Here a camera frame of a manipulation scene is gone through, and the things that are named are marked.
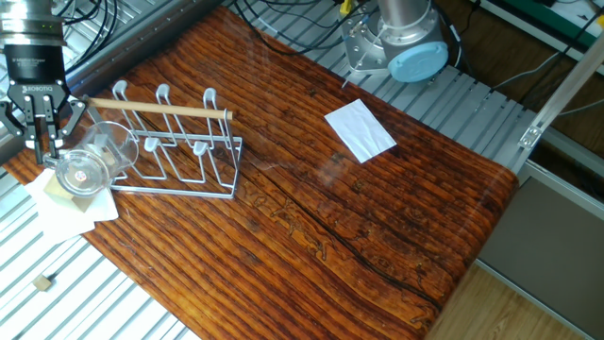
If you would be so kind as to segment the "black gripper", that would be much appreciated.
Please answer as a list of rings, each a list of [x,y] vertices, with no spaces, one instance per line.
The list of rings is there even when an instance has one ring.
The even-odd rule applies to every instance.
[[[8,101],[1,102],[1,122],[15,137],[25,139],[25,146],[34,151],[37,163],[42,163],[42,135],[49,122],[50,156],[58,158],[64,139],[72,134],[88,108],[85,100],[71,98],[66,104],[71,115],[60,125],[59,112],[69,94],[62,47],[6,44],[4,53],[8,80],[13,84],[8,89]]]

